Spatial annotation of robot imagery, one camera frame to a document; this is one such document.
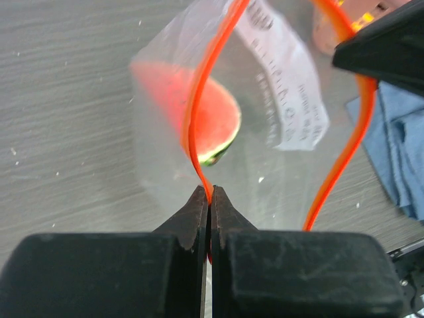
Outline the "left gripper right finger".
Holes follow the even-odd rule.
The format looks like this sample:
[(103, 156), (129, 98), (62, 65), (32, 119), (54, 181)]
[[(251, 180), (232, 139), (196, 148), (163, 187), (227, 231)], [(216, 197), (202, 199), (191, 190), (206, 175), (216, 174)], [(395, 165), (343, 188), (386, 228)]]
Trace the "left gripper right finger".
[(402, 317), (392, 261), (369, 235), (257, 229), (215, 187), (214, 317)]

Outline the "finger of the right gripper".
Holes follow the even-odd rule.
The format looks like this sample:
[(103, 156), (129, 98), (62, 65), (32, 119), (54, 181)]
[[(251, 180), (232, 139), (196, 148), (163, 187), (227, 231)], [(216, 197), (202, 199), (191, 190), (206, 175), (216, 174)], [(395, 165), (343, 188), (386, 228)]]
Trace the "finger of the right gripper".
[(332, 63), (423, 96), (423, 2), (409, 1), (340, 43)]

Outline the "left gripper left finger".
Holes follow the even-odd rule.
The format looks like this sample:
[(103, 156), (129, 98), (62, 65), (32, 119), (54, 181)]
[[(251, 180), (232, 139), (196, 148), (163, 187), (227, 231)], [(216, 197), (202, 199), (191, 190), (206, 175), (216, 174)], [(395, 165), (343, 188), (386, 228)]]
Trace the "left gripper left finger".
[(199, 186), (151, 232), (29, 235), (1, 271), (1, 316), (202, 317), (207, 215)]

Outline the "clear red zip top bag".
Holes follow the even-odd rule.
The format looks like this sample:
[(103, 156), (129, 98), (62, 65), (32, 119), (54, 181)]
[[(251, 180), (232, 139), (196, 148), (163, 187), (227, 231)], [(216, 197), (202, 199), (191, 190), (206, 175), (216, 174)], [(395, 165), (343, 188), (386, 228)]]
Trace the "clear red zip top bag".
[[(194, 69), (179, 138), (130, 70), (132, 62), (155, 61)], [(333, 127), (321, 76), (307, 45), (267, 1), (192, 2), (131, 59), (129, 71), (137, 177), (161, 210), (181, 206), (197, 186), (211, 197), (219, 185), (247, 213), (281, 213), (290, 191), (305, 188), (306, 198), (282, 215), (285, 228), (306, 231), (363, 139), (376, 99), (374, 79), (348, 79), (359, 93), (359, 121), (334, 156), (324, 155), (320, 142)], [(195, 133), (209, 77), (231, 92), (242, 121), (221, 159), (202, 166)]]

